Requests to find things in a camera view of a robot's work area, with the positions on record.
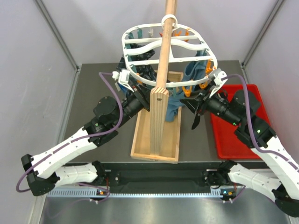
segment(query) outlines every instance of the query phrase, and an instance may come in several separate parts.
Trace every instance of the blue cloth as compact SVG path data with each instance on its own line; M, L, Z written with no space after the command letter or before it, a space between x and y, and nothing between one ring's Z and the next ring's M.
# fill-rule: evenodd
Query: blue cloth
M198 51L195 56L205 56L205 55L206 55L205 51ZM182 81L190 81L191 79L198 80L204 78L206 75L206 64L207 61L190 62L185 67ZM185 97L184 97L184 92L182 87L179 88L179 91L175 95L173 94L172 96L169 97L165 121L173 122L174 116L178 113L178 108L180 106L184 106L184 104L180 102L180 99L183 98Z

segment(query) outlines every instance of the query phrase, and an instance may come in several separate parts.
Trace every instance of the black table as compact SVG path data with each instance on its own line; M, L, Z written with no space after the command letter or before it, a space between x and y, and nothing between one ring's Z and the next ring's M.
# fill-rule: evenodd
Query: black table
M80 127L89 122L94 117L93 108L98 101L105 96L112 96L110 90L100 79L98 73L112 72L117 63L83 64L78 78L78 84L71 107L65 137L73 135ZM186 63L170 64L170 71L184 71ZM242 70L238 61L219 61L219 68L228 75L237 73L242 75ZM107 77L109 83L114 85L115 81ZM230 79L228 84L239 84L238 79ZM84 153L74 159L73 162L91 162L99 160L101 162L142 162L146 161L132 159L130 157L132 141L134 136L136 117L128 121L118 129L119 134L110 142L98 149ZM182 109L179 162L217 162L221 160L217 157L210 114L206 113L201 119L200 125L191 130L194 116L187 108Z

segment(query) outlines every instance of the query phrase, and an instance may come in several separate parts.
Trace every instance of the cable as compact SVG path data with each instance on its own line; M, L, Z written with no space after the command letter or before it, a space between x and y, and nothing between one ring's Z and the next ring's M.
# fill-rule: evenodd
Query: cable
M102 200L100 201L96 201L96 203L102 203L104 201L106 201L109 196L111 195L109 189L107 188L102 188L102 187L99 187L99 186L93 186L93 185L90 185L90 184L86 184L86 183L79 183L79 185L81 186L86 186L86 187L91 187L91 188L97 188L99 190L103 190L103 191L106 191L107 192L107 196L104 197ZM47 213L47 216L50 218L50 219L54 219L54 218L57 218L58 216L60 216L62 213L64 213L66 210L68 210L69 208L71 208L74 204L78 203L78 202L81 202L81 201L94 201L93 199L89 199L89 198L80 198L72 203L70 203L68 206L64 207L63 210L59 211L57 214L55 214L54 216L51 216L50 215L50 211L49 211L49 206L46 206L46 213Z
M237 184L234 183L234 191L237 192Z
M105 134L109 134L113 131L115 131L120 125L121 125L121 122L122 122L122 117L123 117L123 111L122 111L122 106L121 106L121 101L120 99L118 98L116 92L114 91L114 89L112 88L112 86L108 83L108 81L104 78L103 75L108 75L108 76L111 76L112 73L105 73L105 72L100 72L99 73L99 76L100 78L103 80L103 82L107 85L107 87L109 88L109 90L112 92L113 96L115 97L116 99L116 102L118 104L118 107L120 109L120 118L117 122L117 124L111 128L110 130L108 131L105 131L105 132L100 132L100 133L96 133L96 134L90 134L90 135L86 135L86 136L82 136L82 137L79 137L79 138L76 138L74 140L71 141L71 143L75 142L75 141L78 141L80 139L84 139L84 138L91 138L91 137L97 137L97 136L101 136L101 135L105 135ZM64 145L62 145L61 147L59 147L58 149L56 149L55 151L53 151L53 154L59 152L61 149L63 149L64 147L68 146L70 143L65 143ZM26 170L26 172L20 177L19 181L17 182L17 185L16 185L16 191L19 192L19 193L22 193L22 192L26 192L26 191L29 191L30 189L24 189L24 190L21 190L20 189L20 184L21 182L23 181L23 179L35 168L37 167L38 165L40 165L42 162L44 162L45 160L47 160L49 157L51 157L52 154L48 154L47 156L45 156L43 159L41 159L40 161L38 161L36 164L34 164L33 166L31 166L28 170Z
M214 189L214 190L219 189L219 188L221 187L221 185L218 185L217 187L213 188L213 187L210 185L208 179L206 179L206 183L208 184L208 186L209 186L211 189Z
M244 186L244 187L240 190L240 192L237 194L237 196L236 196L235 198L232 199L232 202L234 202L235 200L237 200L237 199L243 194L245 188L246 188L246 186Z
M232 75L229 75L227 77L224 77L222 78L221 80L225 80L225 79L228 79L228 78L233 78L233 77L238 77L240 80L241 80L241 83L242 83L242 86L243 86L243 91L244 91L244 96L245 96L245 109L246 109L246 117L247 117L247 125L248 125L248 130L249 130L249 134L250 134L250 138L251 138L251 141L254 145L254 147L257 149L258 152L260 153L272 153L272 154L275 154L277 156L279 156L280 158L282 158L284 161L288 162L288 159L278 153L278 152L275 152L273 150L262 150L257 142L256 142L256 139L255 139L255 136L254 136L254 132L253 132L253 127L252 127L252 123L251 123L251 115L250 115L250 105L249 105L249 96L248 96L248 90L247 90L247 85L246 85L246 82L244 80L244 78L242 76L240 76L239 74L232 74ZM293 162L288 162L295 170L298 169L298 167L293 163Z

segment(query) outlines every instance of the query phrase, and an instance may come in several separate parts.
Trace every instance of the red plastic bin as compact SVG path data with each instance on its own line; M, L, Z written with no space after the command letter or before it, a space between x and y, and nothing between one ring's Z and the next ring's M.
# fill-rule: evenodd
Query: red plastic bin
M228 92L228 100L230 101L235 92L242 90L242 85L224 85L222 90ZM258 88L254 84L248 84L247 89L255 95L257 100L261 103L260 108L257 110L256 114L260 118L267 121L269 118L266 113L266 109L263 105L262 98L258 91ZM259 157L254 154L245 144L237 139L234 132L237 129L236 126L218 118L217 116L211 114L211 122L213 126L215 144L217 149L218 157L221 159L259 159Z

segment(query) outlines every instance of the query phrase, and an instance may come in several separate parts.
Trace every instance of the white plastic basket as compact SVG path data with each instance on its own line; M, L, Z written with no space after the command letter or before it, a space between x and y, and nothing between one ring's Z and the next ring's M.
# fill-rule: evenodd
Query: white plastic basket
M176 45L180 46L182 48L192 50L192 51L199 51L199 50L205 50L206 51L206 56L194 56L194 57L178 57L174 58L172 54L172 50L170 50L170 56L169 56L169 63L179 63L179 62L192 62L192 61L205 61L205 60L212 60L214 63L214 68L217 68L218 62L216 59L216 56L214 53L211 51L209 46L206 44L205 40L201 37L201 35L195 31L194 29L187 27L185 25L181 24L174 24L175 29L182 28L185 30L188 30L192 35L188 36L172 36L171 37L171 45ZM149 64L159 64L159 59L156 60L144 60L144 61L129 61L128 57L129 56L136 56L140 55L143 53L146 53L152 49L155 49L157 47L160 47L162 44L162 37L150 37L150 38L140 38L140 39L128 39L127 36L129 33L142 29L142 28L153 28L153 27L161 27L163 28L163 22L162 23L154 23L154 24L143 24L139 26L132 27L128 29L121 38L122 42L122 47L123 47L123 54L124 54L124 59L126 63L127 69L130 71L130 74L137 80L143 82L144 84L151 85L151 86L156 86L155 81L147 80L143 77L138 76L133 70L132 67L138 66L138 65L149 65ZM196 40L198 39L200 41L200 44L190 44L185 42L184 40ZM126 48L126 44L145 44L148 43L140 48L137 49L128 49ZM208 81L209 78L205 77L199 80L192 80L192 81L186 81L186 82L170 82L166 84L167 88L173 88L173 87L179 87L179 86L190 86L190 85L198 85L201 83L205 83Z

